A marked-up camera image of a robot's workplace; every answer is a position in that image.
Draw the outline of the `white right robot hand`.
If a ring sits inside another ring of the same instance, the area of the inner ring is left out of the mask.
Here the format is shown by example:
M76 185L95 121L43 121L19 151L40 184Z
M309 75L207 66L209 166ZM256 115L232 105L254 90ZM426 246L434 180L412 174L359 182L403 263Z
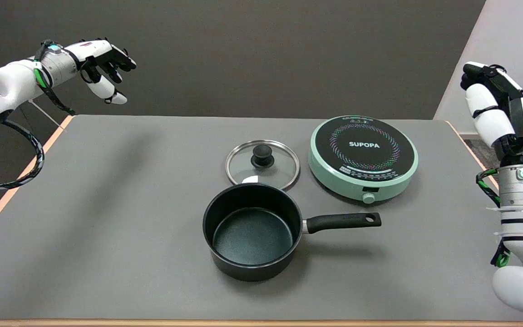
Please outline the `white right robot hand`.
M469 61L460 87L475 129L496 157L523 155L523 87L498 64Z

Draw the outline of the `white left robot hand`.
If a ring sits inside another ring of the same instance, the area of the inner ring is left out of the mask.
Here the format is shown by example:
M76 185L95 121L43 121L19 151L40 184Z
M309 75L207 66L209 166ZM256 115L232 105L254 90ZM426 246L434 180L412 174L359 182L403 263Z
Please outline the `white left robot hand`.
M86 50L79 71L89 89L105 104L126 104L127 97L116 89L115 84L123 81L121 70L130 72L137 68L135 60L125 49L114 46L106 39L91 40L79 46Z

